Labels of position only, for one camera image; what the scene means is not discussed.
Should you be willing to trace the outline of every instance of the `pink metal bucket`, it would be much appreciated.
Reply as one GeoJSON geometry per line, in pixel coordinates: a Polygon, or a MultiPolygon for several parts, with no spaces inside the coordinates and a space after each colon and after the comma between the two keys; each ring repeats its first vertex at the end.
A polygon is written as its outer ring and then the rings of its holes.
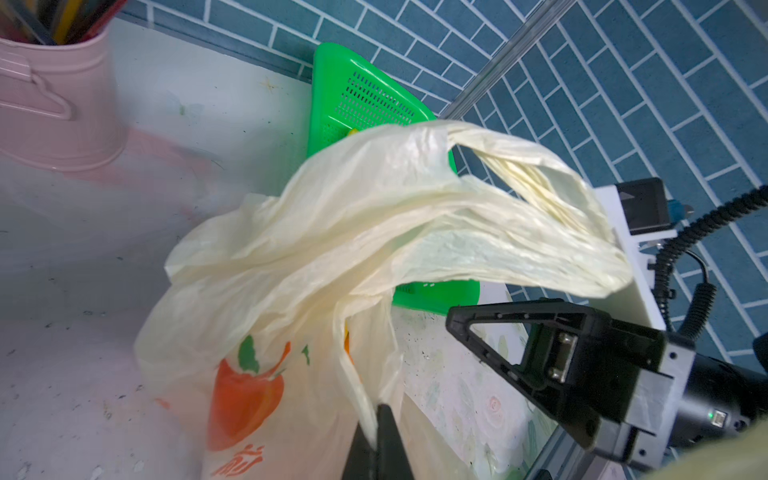
{"type": "Polygon", "coordinates": [[[0,152],[82,171],[114,160],[126,137],[106,32],[54,47],[0,38],[0,152]]]}

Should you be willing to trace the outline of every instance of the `cable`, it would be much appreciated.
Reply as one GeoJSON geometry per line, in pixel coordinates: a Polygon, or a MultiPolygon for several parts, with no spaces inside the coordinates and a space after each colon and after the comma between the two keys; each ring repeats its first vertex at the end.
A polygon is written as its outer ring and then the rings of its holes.
{"type": "Polygon", "coordinates": [[[720,205],[683,229],[676,238],[668,241],[659,250],[659,253],[656,255],[656,266],[654,268],[654,298],[668,331],[674,331],[670,321],[669,287],[670,275],[677,259],[696,242],[710,233],[766,205],[768,205],[768,186],[763,185],[750,191],[748,194],[720,205]]]}

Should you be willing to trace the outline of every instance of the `blue tiled wall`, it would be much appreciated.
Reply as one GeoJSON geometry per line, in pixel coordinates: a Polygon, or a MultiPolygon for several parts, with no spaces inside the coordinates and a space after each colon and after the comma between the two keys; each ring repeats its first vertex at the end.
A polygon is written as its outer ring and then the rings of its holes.
{"type": "Polygon", "coordinates": [[[128,0],[121,17],[311,81],[324,41],[356,51],[435,114],[540,0],[128,0]]]}
{"type": "MultiPolygon", "coordinates": [[[[658,176],[699,217],[768,181],[766,5],[579,0],[464,119],[543,144],[595,187],[658,176]]],[[[456,153],[463,174],[507,188],[471,151],[456,153]]],[[[718,286],[699,350],[762,371],[751,343],[768,331],[768,212],[695,250],[718,286]]],[[[692,259],[678,262],[677,325],[700,278],[692,259]]]]}

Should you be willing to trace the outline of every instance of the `bucket handle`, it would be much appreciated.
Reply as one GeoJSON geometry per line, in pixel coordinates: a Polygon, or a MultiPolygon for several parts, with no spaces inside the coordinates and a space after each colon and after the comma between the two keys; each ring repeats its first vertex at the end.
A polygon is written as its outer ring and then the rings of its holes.
{"type": "Polygon", "coordinates": [[[26,111],[31,114],[42,115],[43,117],[56,118],[58,120],[70,120],[72,118],[72,106],[61,96],[48,90],[40,75],[32,72],[26,57],[0,51],[0,75],[15,78],[21,81],[28,81],[38,86],[38,91],[43,97],[46,97],[56,104],[61,105],[61,112],[41,110],[39,108],[28,107],[25,105],[14,104],[7,101],[0,101],[0,107],[12,108],[14,110],[26,111]]]}

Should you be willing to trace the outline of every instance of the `blue tile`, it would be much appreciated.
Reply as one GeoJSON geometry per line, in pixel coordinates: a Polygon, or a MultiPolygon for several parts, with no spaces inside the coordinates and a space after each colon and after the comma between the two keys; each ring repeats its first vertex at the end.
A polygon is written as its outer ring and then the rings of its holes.
{"type": "Polygon", "coordinates": [[[755,15],[763,22],[768,22],[768,2],[765,0],[746,0],[755,11],[755,15]]]}
{"type": "Polygon", "coordinates": [[[423,44],[418,40],[408,53],[408,58],[417,64],[434,71],[436,74],[441,74],[451,64],[451,61],[442,54],[438,53],[436,50],[432,50],[426,44],[423,44]]]}
{"type": "Polygon", "coordinates": [[[672,63],[683,73],[712,55],[680,11],[669,2],[656,7],[644,22],[672,63]]]}
{"type": "Polygon", "coordinates": [[[568,152],[568,147],[563,143],[563,139],[560,138],[560,134],[557,130],[553,130],[546,134],[539,141],[546,148],[550,149],[555,155],[560,157],[560,160],[564,161],[575,172],[578,172],[576,162],[571,158],[571,154],[568,152]]]}
{"type": "Polygon", "coordinates": [[[531,127],[537,135],[543,134],[552,126],[552,121],[549,119],[547,111],[541,105],[530,84],[526,84],[518,91],[517,98],[520,102],[520,107],[525,112],[525,117],[531,122],[531,127]]]}
{"type": "Polygon", "coordinates": [[[451,65],[451,67],[444,73],[443,77],[449,79],[457,85],[464,86],[467,84],[472,74],[466,71],[464,68],[459,67],[457,64],[451,65]]]}
{"type": "Polygon", "coordinates": [[[598,34],[598,31],[594,29],[589,18],[584,14],[578,4],[571,7],[560,23],[568,32],[568,36],[574,41],[576,48],[584,56],[585,59],[589,59],[592,55],[596,54],[598,50],[605,46],[603,39],[598,34]]]}
{"type": "Polygon", "coordinates": [[[211,48],[227,55],[240,58],[249,63],[260,65],[278,73],[296,76],[301,64],[274,53],[249,45],[240,40],[223,35],[217,31],[205,28],[181,17],[163,12],[159,8],[154,11],[154,24],[157,30],[167,31],[171,35],[180,36],[196,45],[211,48]]]}
{"type": "MultiPolygon", "coordinates": [[[[710,180],[710,187],[723,203],[740,197],[754,188],[740,168],[710,180]]],[[[766,209],[752,212],[737,220],[736,225],[752,245],[753,250],[756,252],[768,250],[768,211],[766,209]]]]}
{"type": "MultiPolygon", "coordinates": [[[[689,276],[685,279],[691,294],[694,293],[696,285],[700,281],[701,276],[698,275],[689,276]]],[[[738,310],[733,306],[728,295],[725,294],[725,290],[723,290],[723,287],[714,275],[710,275],[710,283],[717,287],[717,294],[712,305],[709,324],[720,338],[725,350],[737,350],[751,345],[755,337],[750,332],[750,329],[747,328],[738,310]]]]}
{"type": "Polygon", "coordinates": [[[504,78],[507,79],[509,87],[512,90],[515,90],[526,80],[525,72],[519,63],[512,65],[512,68],[510,68],[507,73],[504,74],[504,78]]]}
{"type": "Polygon", "coordinates": [[[768,124],[719,62],[713,61],[688,78],[728,138],[764,183],[768,183],[768,124]]]}
{"type": "Polygon", "coordinates": [[[459,0],[444,0],[437,14],[467,38],[472,37],[482,25],[482,20],[459,0]]]}
{"type": "Polygon", "coordinates": [[[541,46],[547,54],[552,55],[558,48],[565,43],[565,37],[560,33],[560,28],[556,26],[549,29],[549,31],[541,37],[541,46]]]}
{"type": "Polygon", "coordinates": [[[447,105],[444,101],[440,100],[439,98],[435,98],[431,95],[427,95],[424,97],[424,100],[422,100],[424,105],[427,106],[429,110],[431,110],[435,116],[440,115],[440,112],[443,108],[447,105]]]}
{"type": "Polygon", "coordinates": [[[657,0],[629,0],[629,4],[638,15],[642,15],[646,10],[654,6],[656,1],[657,0]]]}
{"type": "Polygon", "coordinates": [[[552,58],[552,64],[577,104],[583,104],[598,92],[571,47],[560,50],[560,53],[552,58]]]}
{"type": "Polygon", "coordinates": [[[757,357],[754,353],[750,353],[749,355],[739,355],[731,357],[731,360],[733,361],[734,365],[740,366],[743,369],[752,370],[753,372],[765,374],[765,369],[762,365],[760,365],[760,361],[757,360],[757,357]]]}
{"type": "Polygon", "coordinates": [[[699,109],[658,55],[637,67],[634,77],[670,127],[698,113],[699,109]]]}
{"type": "Polygon", "coordinates": [[[491,98],[488,96],[488,94],[483,95],[480,100],[477,101],[475,106],[480,111],[480,115],[485,118],[488,117],[488,115],[493,111],[493,103],[491,103],[491,98]]]}
{"type": "MultiPolygon", "coordinates": [[[[271,23],[243,13],[243,11],[221,2],[212,2],[210,4],[210,23],[241,37],[258,41],[260,44],[267,45],[270,43],[270,36],[272,35],[271,23]]],[[[312,61],[313,54],[314,49],[310,52],[309,62],[312,61]]]]}
{"type": "Polygon", "coordinates": [[[574,153],[592,183],[592,187],[603,187],[618,182],[593,141],[587,142],[574,153]]]}
{"type": "Polygon", "coordinates": [[[409,33],[373,10],[366,12],[358,30],[402,54],[405,54],[413,43],[413,37],[409,33]]]}
{"type": "Polygon", "coordinates": [[[488,63],[488,59],[479,50],[476,50],[469,43],[460,39],[455,33],[451,33],[448,36],[448,39],[445,40],[440,49],[471,68],[474,73],[481,71],[485,64],[488,63]]]}
{"type": "Polygon", "coordinates": [[[554,121],[558,122],[558,126],[565,136],[565,141],[571,146],[578,145],[589,137],[587,128],[562,90],[552,94],[547,99],[547,105],[549,106],[549,111],[552,112],[554,121]]]}
{"type": "Polygon", "coordinates": [[[768,107],[768,81],[762,85],[757,85],[753,91],[755,92],[757,98],[763,102],[763,105],[768,107]]]}
{"type": "Polygon", "coordinates": [[[617,163],[616,171],[621,175],[621,180],[625,182],[653,177],[638,154],[632,154],[617,163]]]}
{"type": "Polygon", "coordinates": [[[528,53],[523,55],[522,61],[542,96],[546,96],[558,86],[558,79],[552,74],[552,70],[538,48],[533,47],[528,50],[528,53]]]}
{"type": "Polygon", "coordinates": [[[447,101],[454,101],[458,94],[461,93],[459,89],[453,87],[443,80],[440,80],[435,75],[423,71],[421,75],[416,79],[415,85],[421,87],[433,94],[437,94],[439,97],[444,98],[447,101]]]}
{"type": "Polygon", "coordinates": [[[512,125],[522,117],[518,106],[515,104],[515,100],[509,94],[509,89],[503,81],[497,81],[496,84],[491,87],[491,96],[493,101],[496,102],[498,111],[502,114],[502,118],[506,124],[512,125]]]}
{"type": "Polygon", "coordinates": [[[157,3],[200,19],[205,10],[205,0],[158,0],[157,3]]]}
{"type": "Polygon", "coordinates": [[[138,0],[128,0],[121,13],[130,15],[132,17],[140,18],[142,20],[147,19],[147,4],[141,3],[138,0]]]}
{"type": "Polygon", "coordinates": [[[584,117],[587,118],[592,131],[598,137],[600,145],[605,149],[610,160],[616,160],[621,155],[632,150],[632,144],[621,130],[619,122],[611,113],[611,110],[605,104],[602,97],[595,98],[589,105],[582,110],[584,117]]]}
{"type": "Polygon", "coordinates": [[[674,134],[705,177],[736,163],[704,117],[698,117],[674,134]]]}
{"type": "Polygon", "coordinates": [[[381,50],[376,56],[376,60],[373,64],[381,68],[384,72],[394,75],[397,78],[401,78],[406,81],[413,81],[416,75],[421,71],[420,68],[414,67],[400,57],[392,55],[386,50],[381,50]]]}
{"type": "Polygon", "coordinates": [[[536,141],[533,138],[531,130],[528,128],[528,125],[526,125],[524,121],[520,122],[516,127],[510,129],[509,134],[524,138],[525,140],[536,141]]]}
{"type": "Polygon", "coordinates": [[[485,53],[493,55],[493,53],[496,51],[496,48],[498,48],[504,40],[496,35],[496,32],[491,30],[490,27],[483,25],[477,35],[475,35],[475,37],[472,39],[472,41],[475,43],[475,45],[482,48],[485,53]]]}
{"type": "Polygon", "coordinates": [[[464,154],[464,160],[467,161],[469,172],[480,180],[484,180],[488,176],[488,171],[485,169],[485,165],[483,165],[478,156],[475,155],[475,152],[467,147],[459,147],[459,149],[464,154]]]}
{"type": "Polygon", "coordinates": [[[697,212],[712,210],[712,201],[648,106],[633,112],[624,122],[672,197],[697,212]]]}
{"type": "Polygon", "coordinates": [[[320,26],[320,31],[317,32],[317,39],[344,45],[368,61],[373,58],[373,54],[375,54],[376,50],[379,48],[363,37],[359,37],[358,35],[339,27],[335,23],[325,20],[320,26]]]}
{"type": "Polygon", "coordinates": [[[760,333],[768,332],[768,305],[753,306],[746,309],[760,333]]]}
{"type": "Polygon", "coordinates": [[[683,5],[694,18],[699,18],[717,5],[720,0],[682,0],[683,5]]]}
{"type": "Polygon", "coordinates": [[[464,114],[464,117],[462,118],[463,121],[468,121],[471,124],[475,124],[478,127],[482,127],[482,122],[480,121],[480,117],[478,117],[477,112],[474,108],[470,108],[467,113],[464,114]]]}
{"type": "Polygon", "coordinates": [[[502,132],[503,134],[507,133],[507,129],[504,128],[504,124],[496,112],[494,112],[494,114],[488,117],[488,120],[485,121],[485,127],[490,128],[491,130],[502,132]]]}
{"type": "Polygon", "coordinates": [[[507,38],[523,25],[504,0],[475,0],[473,5],[507,38]]]}
{"type": "Polygon", "coordinates": [[[362,14],[362,5],[355,0],[306,0],[306,2],[334,18],[338,18],[350,27],[357,25],[362,14]]]}
{"type": "Polygon", "coordinates": [[[287,25],[306,35],[312,35],[320,16],[294,2],[275,2],[274,0],[240,0],[243,7],[265,15],[278,23],[287,25]]]}
{"type": "Polygon", "coordinates": [[[272,48],[311,64],[317,46],[311,41],[304,40],[282,28],[278,28],[272,48]]]}
{"type": "Polygon", "coordinates": [[[406,0],[366,0],[368,5],[378,8],[381,13],[391,18],[397,16],[406,0]]]}
{"type": "Polygon", "coordinates": [[[626,113],[643,101],[610,51],[606,50],[595,58],[590,68],[619,114],[626,113]]]}
{"type": "Polygon", "coordinates": [[[598,23],[627,65],[636,64],[654,49],[619,2],[613,2],[603,10],[598,23]]]}
{"type": "Polygon", "coordinates": [[[747,84],[768,75],[768,39],[735,3],[723,5],[701,26],[747,84]]]}
{"type": "Polygon", "coordinates": [[[413,2],[409,2],[406,9],[402,11],[398,22],[411,31],[418,32],[422,38],[434,46],[440,45],[442,39],[448,34],[448,29],[442,23],[413,2]]]}

